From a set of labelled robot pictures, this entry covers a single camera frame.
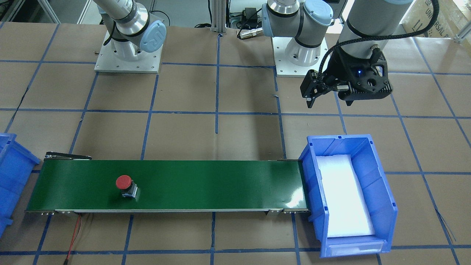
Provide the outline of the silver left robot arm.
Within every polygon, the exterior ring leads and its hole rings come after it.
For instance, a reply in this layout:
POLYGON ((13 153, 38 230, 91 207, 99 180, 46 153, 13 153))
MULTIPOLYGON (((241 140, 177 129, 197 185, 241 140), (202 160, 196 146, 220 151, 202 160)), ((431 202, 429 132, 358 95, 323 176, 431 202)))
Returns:
POLYGON ((350 106, 357 100, 383 99, 393 92, 383 49, 405 15, 410 0, 355 0, 338 41, 320 58, 320 45, 336 18, 330 0, 268 0, 261 7, 264 35, 288 37, 286 55, 294 64, 311 66, 300 86, 311 108, 316 98, 337 92, 350 106))

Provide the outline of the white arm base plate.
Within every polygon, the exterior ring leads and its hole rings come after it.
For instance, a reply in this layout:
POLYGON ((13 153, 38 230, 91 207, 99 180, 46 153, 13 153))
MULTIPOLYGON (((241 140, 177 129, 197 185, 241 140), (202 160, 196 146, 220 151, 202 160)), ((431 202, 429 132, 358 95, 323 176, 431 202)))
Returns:
POLYGON ((320 62, 328 50, 326 40, 315 48, 296 43, 294 38, 273 37, 273 55, 278 77, 304 77, 308 70, 318 71, 320 62))
POLYGON ((111 40, 102 46, 94 70, 100 73, 158 74, 163 45, 155 52, 145 52, 131 42, 111 40))

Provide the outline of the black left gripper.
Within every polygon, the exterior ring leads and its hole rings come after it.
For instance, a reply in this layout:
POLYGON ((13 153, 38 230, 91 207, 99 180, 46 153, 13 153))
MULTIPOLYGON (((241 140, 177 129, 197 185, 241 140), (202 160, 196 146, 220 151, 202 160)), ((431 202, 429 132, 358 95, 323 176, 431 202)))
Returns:
POLYGON ((332 52, 327 69, 321 74, 308 70, 300 85, 307 107, 311 109, 316 98, 328 92, 337 92, 348 107, 356 100, 383 99, 392 94, 383 52, 377 44, 371 52, 369 58, 360 59, 339 47, 332 52))

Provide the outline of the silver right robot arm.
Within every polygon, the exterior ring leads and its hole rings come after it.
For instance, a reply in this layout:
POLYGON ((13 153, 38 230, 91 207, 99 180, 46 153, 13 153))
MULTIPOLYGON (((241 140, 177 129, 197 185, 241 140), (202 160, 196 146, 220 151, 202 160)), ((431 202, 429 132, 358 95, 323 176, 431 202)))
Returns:
POLYGON ((136 61, 144 53, 160 49, 167 35, 164 22, 134 0, 96 0, 108 31, 103 47, 124 61, 136 61))

